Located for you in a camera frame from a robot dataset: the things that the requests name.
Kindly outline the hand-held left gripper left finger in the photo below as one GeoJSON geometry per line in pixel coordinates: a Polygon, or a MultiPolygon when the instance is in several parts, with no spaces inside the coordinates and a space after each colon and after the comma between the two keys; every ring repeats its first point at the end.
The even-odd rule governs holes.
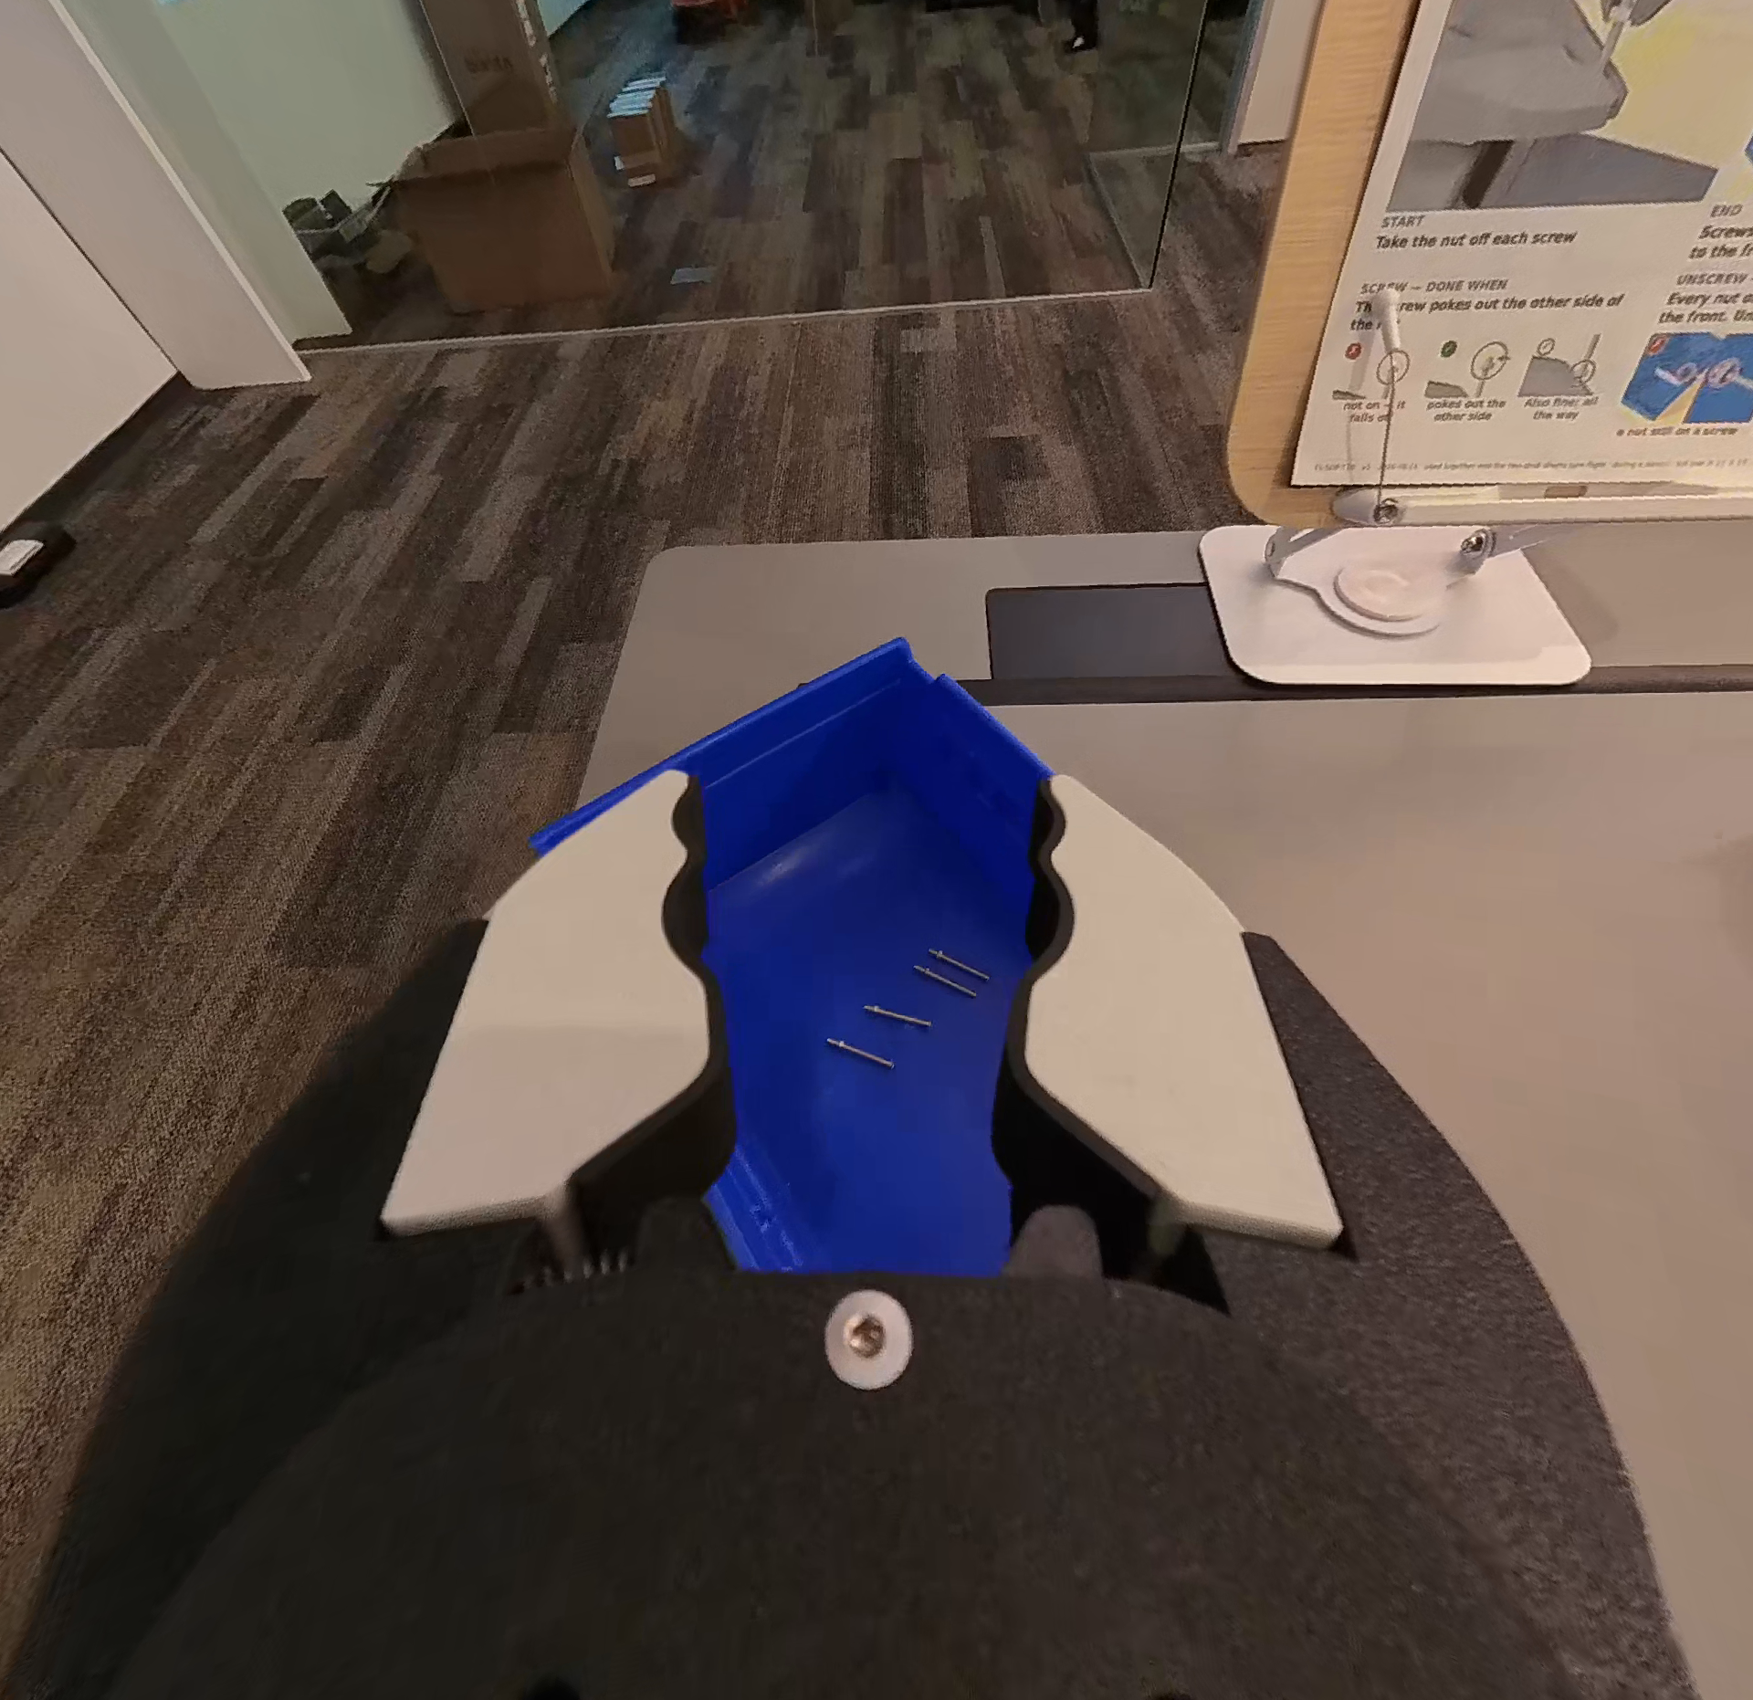
{"type": "Polygon", "coordinates": [[[570,1278],[630,1259],[737,1140],[707,964],[699,779],[667,768],[492,904],[381,1205],[393,1238],[536,1226],[570,1278]]]}

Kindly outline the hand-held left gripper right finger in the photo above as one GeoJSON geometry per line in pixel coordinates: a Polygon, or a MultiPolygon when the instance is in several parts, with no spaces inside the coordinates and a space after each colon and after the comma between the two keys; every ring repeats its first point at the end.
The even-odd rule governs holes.
{"type": "Polygon", "coordinates": [[[1041,780],[991,1153],[1012,1243],[1051,1210],[1139,1280],[1189,1234],[1330,1251],[1339,1197],[1232,908],[1081,779],[1041,780]]]}

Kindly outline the blue plastic bin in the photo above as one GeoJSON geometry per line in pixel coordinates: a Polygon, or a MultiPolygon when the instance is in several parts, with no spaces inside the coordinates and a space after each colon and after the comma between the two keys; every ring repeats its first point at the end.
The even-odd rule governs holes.
{"type": "Polygon", "coordinates": [[[1048,767],[889,639],[558,818],[532,848],[555,848],[667,768],[695,775],[704,800],[707,964],[737,1119],[707,1205],[734,1259],[996,1275],[1012,1227],[991,1105],[1029,958],[1030,826],[1048,767]],[[931,947],[991,981],[935,963],[931,947]],[[865,1004],[934,1028],[891,1025],[865,1004]],[[884,1054],[895,1071],[824,1037],[884,1054]]]}

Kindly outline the black rectangular desk mat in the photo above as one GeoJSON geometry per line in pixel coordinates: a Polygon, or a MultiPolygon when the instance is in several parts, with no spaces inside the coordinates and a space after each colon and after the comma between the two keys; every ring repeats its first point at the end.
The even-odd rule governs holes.
{"type": "Polygon", "coordinates": [[[1439,696],[1747,694],[1750,663],[1593,665],[1571,685],[1270,685],[1230,657],[1202,584],[994,589],[985,706],[1292,703],[1439,696]]]}

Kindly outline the small black floor box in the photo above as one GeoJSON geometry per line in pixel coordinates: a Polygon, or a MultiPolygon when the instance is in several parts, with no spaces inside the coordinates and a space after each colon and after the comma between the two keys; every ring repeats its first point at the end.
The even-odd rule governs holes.
{"type": "Polygon", "coordinates": [[[72,550],[64,524],[19,524],[3,534],[3,610],[12,610],[43,584],[72,550]]]}

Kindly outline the wooden backing board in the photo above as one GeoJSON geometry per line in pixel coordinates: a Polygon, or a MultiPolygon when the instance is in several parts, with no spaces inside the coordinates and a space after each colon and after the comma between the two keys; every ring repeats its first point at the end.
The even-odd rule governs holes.
{"type": "MultiPolygon", "coordinates": [[[[1361,210],[1372,162],[1399,77],[1419,0],[1325,0],[1312,34],[1296,121],[1285,158],[1276,221],[1230,417],[1230,481],[1266,523],[1334,524],[1350,487],[1296,485],[1294,459],[1334,289],[1361,210]]],[[[1750,518],[1750,490],[1679,485],[1462,485],[1585,490],[1596,520],[1750,518]]]]}

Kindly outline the dark patterned object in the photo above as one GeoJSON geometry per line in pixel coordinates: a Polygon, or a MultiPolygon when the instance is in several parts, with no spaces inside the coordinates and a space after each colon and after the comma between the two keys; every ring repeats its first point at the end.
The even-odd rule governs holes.
{"type": "Polygon", "coordinates": [[[414,242],[391,221],[391,183],[381,181],[360,201],[340,191],[300,195],[283,206],[283,215],[320,272],[388,279],[414,254],[414,242]]]}

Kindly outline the small open cardboard box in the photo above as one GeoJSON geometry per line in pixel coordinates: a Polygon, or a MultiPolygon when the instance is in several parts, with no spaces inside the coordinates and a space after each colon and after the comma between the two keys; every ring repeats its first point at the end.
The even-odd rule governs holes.
{"type": "Polygon", "coordinates": [[[671,183],[687,168],[687,137],[660,72],[628,80],[605,108],[617,169],[633,189],[671,183]]]}

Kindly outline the tall brown cardboard box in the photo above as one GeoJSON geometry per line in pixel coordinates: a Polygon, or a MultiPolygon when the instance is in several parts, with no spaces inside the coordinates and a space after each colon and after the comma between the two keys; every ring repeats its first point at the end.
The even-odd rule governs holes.
{"type": "Polygon", "coordinates": [[[567,116],[537,0],[418,0],[471,133],[567,116]]]}

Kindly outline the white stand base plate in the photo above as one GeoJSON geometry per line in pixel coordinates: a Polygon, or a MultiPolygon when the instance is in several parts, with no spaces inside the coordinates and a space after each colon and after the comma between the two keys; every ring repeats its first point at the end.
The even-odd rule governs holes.
{"type": "Polygon", "coordinates": [[[1219,524],[1199,572],[1230,662],[1279,688],[1563,688],[1589,650],[1528,548],[1581,528],[1585,490],[1374,485],[1334,524],[1219,524]]]}

